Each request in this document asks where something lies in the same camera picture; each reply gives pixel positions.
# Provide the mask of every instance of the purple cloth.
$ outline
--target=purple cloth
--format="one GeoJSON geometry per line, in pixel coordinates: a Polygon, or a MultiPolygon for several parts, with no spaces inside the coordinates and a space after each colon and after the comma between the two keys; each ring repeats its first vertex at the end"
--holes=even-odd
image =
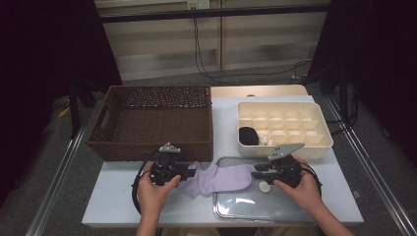
{"type": "Polygon", "coordinates": [[[191,163],[189,169],[196,169],[196,175],[180,182],[178,189],[194,198],[199,194],[244,189],[251,184],[251,172],[255,170],[254,166],[249,164],[228,167],[211,164],[203,170],[199,162],[191,163]]]}

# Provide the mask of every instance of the wall outlet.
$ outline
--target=wall outlet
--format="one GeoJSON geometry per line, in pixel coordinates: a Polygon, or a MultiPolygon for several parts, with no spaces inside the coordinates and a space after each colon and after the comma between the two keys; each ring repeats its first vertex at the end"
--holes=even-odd
{"type": "Polygon", "coordinates": [[[198,9],[209,9],[209,0],[199,0],[198,9]]]}
{"type": "Polygon", "coordinates": [[[187,9],[188,10],[197,10],[197,9],[199,9],[199,1],[198,0],[187,0],[187,9]]]}

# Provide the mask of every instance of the hand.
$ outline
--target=hand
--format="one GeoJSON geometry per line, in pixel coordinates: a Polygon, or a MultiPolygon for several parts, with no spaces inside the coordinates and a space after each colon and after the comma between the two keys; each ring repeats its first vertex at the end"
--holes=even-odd
{"type": "MultiPolygon", "coordinates": [[[[304,159],[296,159],[301,163],[307,164],[304,159]]],[[[289,195],[298,206],[307,212],[311,212],[311,210],[324,205],[317,188],[316,180],[311,174],[305,171],[301,172],[301,182],[295,189],[279,180],[274,180],[273,184],[289,195]]]]}
{"type": "Polygon", "coordinates": [[[138,199],[141,206],[142,217],[157,217],[159,218],[163,207],[165,206],[168,194],[178,185],[181,176],[177,175],[164,186],[158,186],[150,180],[150,169],[153,163],[151,162],[144,171],[139,181],[138,199]]]}

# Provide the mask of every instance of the brown wicker basket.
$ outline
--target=brown wicker basket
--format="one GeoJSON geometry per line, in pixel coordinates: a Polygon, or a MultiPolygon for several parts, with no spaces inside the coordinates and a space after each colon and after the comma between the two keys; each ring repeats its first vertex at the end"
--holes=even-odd
{"type": "Polygon", "coordinates": [[[144,160],[170,142],[181,161],[212,161],[209,86],[110,87],[87,144],[104,161],[144,160]]]}

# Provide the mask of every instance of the beige plastic container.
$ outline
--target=beige plastic container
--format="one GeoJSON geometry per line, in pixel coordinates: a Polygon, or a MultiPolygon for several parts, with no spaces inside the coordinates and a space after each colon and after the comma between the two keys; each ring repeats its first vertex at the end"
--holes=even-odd
{"type": "Polygon", "coordinates": [[[333,145],[322,109],[314,102],[241,102],[241,127],[254,128],[258,136],[269,139],[265,146],[244,146],[238,137],[239,153],[244,157],[267,157],[277,145],[304,143],[294,156],[320,158],[333,145]]]}

